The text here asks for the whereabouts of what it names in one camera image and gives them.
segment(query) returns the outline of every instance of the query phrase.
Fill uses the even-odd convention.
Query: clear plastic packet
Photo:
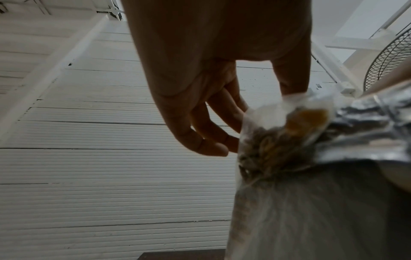
[[[394,187],[375,162],[407,174],[410,127],[410,82],[341,108],[311,94],[248,112],[226,260],[390,259]]]

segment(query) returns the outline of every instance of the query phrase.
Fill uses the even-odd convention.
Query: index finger
[[[228,148],[212,140],[203,139],[191,128],[188,115],[168,117],[163,115],[164,121],[174,137],[186,148],[202,155],[227,156]]]

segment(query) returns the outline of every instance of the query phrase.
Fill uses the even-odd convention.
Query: plastic bag
[[[226,260],[391,259],[398,191],[375,162],[409,172],[411,83],[333,104],[299,95],[247,113]]]

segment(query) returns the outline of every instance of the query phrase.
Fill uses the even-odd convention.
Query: fan grille
[[[409,56],[411,56],[411,28],[385,47],[373,61],[364,80],[364,91],[390,73]]]

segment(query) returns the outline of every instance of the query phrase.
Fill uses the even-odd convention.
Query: human hand
[[[247,105],[236,60],[270,60],[283,95],[310,75],[309,0],[124,0],[153,99],[176,139],[204,155],[236,152],[206,103],[236,132]]]

